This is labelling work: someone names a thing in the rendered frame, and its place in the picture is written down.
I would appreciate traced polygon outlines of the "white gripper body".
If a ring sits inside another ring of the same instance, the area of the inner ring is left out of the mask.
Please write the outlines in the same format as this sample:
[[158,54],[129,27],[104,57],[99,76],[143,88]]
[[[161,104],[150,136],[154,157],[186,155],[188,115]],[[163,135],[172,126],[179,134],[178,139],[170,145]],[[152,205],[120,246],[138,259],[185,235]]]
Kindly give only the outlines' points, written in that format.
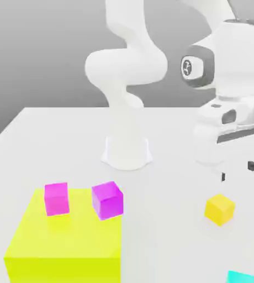
[[254,154],[254,125],[198,124],[193,143],[197,162],[205,166],[220,165],[233,157]]

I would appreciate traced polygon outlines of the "small purple cube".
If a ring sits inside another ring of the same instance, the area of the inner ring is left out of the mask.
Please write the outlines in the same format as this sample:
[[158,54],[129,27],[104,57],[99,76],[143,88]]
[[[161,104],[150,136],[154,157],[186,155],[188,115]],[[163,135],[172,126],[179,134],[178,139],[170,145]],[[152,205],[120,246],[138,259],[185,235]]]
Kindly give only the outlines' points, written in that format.
[[92,206],[101,221],[124,212],[124,195],[114,181],[93,186]]

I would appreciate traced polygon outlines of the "small yellow cube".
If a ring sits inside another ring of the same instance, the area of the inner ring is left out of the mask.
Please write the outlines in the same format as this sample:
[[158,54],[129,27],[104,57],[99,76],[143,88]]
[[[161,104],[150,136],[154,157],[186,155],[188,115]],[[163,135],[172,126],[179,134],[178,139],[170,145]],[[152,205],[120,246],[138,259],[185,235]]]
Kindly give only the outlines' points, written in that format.
[[218,226],[232,219],[235,202],[222,194],[217,194],[206,201],[204,215]]

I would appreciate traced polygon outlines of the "small magenta cube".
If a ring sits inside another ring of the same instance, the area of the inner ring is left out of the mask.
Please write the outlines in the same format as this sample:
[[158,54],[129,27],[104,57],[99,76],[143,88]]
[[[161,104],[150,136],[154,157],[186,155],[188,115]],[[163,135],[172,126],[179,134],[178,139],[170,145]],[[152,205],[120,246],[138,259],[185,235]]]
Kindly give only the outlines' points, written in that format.
[[68,184],[47,184],[44,188],[44,202],[47,216],[68,214],[70,212]]

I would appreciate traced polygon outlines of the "large yellow box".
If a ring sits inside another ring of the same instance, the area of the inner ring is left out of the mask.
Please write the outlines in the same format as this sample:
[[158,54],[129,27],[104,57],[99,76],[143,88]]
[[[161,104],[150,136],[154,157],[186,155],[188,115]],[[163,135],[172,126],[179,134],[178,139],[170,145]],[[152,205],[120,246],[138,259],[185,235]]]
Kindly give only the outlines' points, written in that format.
[[4,255],[10,283],[121,283],[121,217],[100,221],[89,189],[70,189],[70,212],[46,215],[36,189]]

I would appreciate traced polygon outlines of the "small cyan cube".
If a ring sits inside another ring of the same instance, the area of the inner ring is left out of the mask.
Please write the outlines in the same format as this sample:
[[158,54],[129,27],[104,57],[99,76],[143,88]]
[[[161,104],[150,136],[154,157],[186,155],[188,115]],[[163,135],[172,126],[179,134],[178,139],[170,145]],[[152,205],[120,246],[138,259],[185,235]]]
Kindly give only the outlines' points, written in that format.
[[254,283],[254,276],[237,271],[228,271],[226,283]]

